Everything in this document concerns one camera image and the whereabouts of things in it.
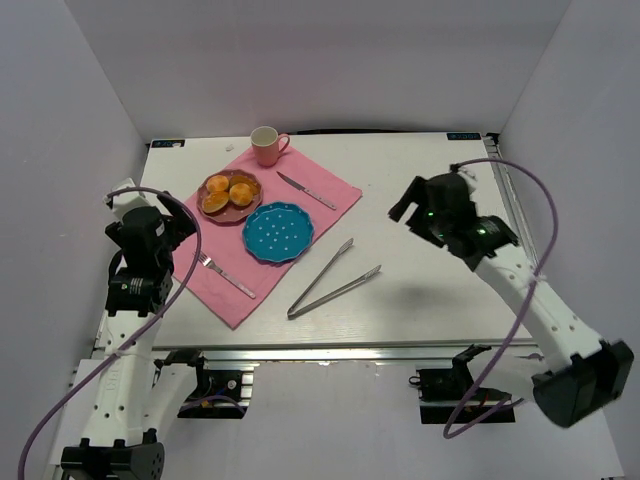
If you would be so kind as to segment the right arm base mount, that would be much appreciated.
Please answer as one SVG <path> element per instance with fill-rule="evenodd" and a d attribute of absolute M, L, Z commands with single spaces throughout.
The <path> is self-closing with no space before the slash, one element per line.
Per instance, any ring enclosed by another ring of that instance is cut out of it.
<path fill-rule="evenodd" d="M 447 368 L 419 369 L 408 379 L 419 397 L 420 420 L 424 425 L 445 425 L 456 405 L 474 380 L 467 364 L 481 353 L 490 351 L 487 345 L 471 345 L 452 359 Z M 491 410 L 505 397 L 503 392 L 480 387 L 455 420 L 466 424 Z"/>

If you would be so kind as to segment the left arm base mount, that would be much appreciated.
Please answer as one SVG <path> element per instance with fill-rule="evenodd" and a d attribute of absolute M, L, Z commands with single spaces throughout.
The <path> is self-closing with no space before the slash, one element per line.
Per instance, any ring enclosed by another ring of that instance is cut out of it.
<path fill-rule="evenodd" d="M 245 373 L 239 369 L 214 368 L 201 350 L 185 348 L 171 350 L 164 358 L 153 361 L 154 383 L 159 381 L 164 367 L 186 364 L 195 370 L 196 387 L 183 402 L 181 419 L 242 419 L 248 396 L 242 393 Z"/>

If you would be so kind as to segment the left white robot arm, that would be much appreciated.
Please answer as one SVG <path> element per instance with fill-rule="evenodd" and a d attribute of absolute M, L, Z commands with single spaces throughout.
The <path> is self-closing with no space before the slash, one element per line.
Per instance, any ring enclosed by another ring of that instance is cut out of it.
<path fill-rule="evenodd" d="M 200 231 L 193 213 L 159 191 L 155 207 L 140 196 L 112 209 L 106 235 L 118 246 L 108 279 L 105 358 L 79 382 L 97 393 L 79 443 L 60 466 L 72 479 L 158 479 L 165 464 L 162 436 L 198 374 L 192 360 L 174 361 L 153 379 L 152 350 L 160 321 L 180 290 L 173 286 L 173 253 Z"/>

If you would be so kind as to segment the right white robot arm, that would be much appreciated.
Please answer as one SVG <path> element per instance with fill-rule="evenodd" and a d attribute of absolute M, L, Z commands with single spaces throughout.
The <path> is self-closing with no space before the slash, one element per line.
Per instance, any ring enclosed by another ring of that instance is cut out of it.
<path fill-rule="evenodd" d="M 481 216 L 472 188 L 458 173 L 417 176 L 389 217 L 399 221 L 416 206 L 409 230 L 462 260 L 515 313 L 542 357 L 506 354 L 472 345 L 452 360 L 450 384 L 467 403 L 477 390 L 535 403 L 553 424 L 569 428 L 617 400 L 634 361 L 623 341 L 607 342 L 585 324 L 535 271 L 516 234 L 499 217 Z"/>

